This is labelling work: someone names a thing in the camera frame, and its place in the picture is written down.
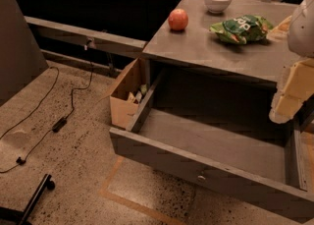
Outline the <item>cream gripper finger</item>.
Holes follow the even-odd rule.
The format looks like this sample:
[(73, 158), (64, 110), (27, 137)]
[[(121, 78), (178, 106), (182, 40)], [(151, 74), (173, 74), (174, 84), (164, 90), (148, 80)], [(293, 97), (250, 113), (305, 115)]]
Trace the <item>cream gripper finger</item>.
[(283, 124), (291, 120), (303, 103), (314, 94), (314, 59), (301, 59), (285, 68), (277, 83), (269, 118)]

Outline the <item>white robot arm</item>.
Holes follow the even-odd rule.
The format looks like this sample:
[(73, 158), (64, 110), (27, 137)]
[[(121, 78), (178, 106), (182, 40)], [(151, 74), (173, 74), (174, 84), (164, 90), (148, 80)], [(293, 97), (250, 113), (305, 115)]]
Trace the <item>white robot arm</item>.
[(291, 16), (274, 27), (267, 38), (286, 40), (300, 59), (285, 67), (277, 83), (269, 118), (277, 124), (291, 120), (314, 94), (314, 0), (303, 0)]

